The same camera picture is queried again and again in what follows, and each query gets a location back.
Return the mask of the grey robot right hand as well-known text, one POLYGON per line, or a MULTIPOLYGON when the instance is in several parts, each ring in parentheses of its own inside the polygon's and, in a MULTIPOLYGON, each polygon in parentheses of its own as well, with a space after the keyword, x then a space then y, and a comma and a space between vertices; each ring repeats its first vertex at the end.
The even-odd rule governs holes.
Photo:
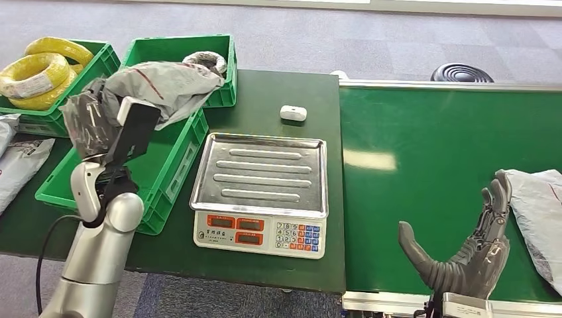
POLYGON ((435 295, 445 292, 486 299, 506 265, 510 241, 506 225, 512 186, 505 170, 481 191, 482 212, 471 235, 446 262, 434 260, 416 241, 412 226, 398 222, 398 242, 421 280, 435 295))

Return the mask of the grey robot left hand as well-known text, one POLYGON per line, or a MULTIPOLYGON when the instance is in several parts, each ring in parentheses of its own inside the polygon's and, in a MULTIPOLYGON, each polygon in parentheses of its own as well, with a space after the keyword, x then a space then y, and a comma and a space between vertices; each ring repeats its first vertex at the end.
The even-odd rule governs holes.
POLYGON ((116 116, 103 104, 105 79, 96 78, 59 106, 68 136, 84 160, 107 154, 117 139, 116 116))

